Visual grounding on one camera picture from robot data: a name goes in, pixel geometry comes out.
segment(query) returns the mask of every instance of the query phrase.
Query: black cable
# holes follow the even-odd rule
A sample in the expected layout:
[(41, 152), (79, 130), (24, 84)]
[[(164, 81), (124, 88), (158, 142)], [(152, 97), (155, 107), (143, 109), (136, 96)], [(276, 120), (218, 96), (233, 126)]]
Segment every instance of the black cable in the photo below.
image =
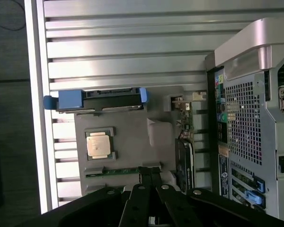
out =
[(25, 21), (25, 9), (24, 7), (19, 3), (17, 2), (16, 0), (9, 0), (9, 1), (12, 1), (14, 3), (16, 3), (18, 6), (20, 6), (21, 10), (23, 11), (23, 15), (24, 15), (24, 24), (19, 27), (19, 28), (8, 28), (8, 27), (5, 27), (5, 26), (2, 26), (0, 25), (1, 28), (5, 29), (5, 30), (8, 30), (8, 31), (20, 31), (21, 29), (25, 28), (25, 26), (27, 25), (26, 24), (26, 21)]

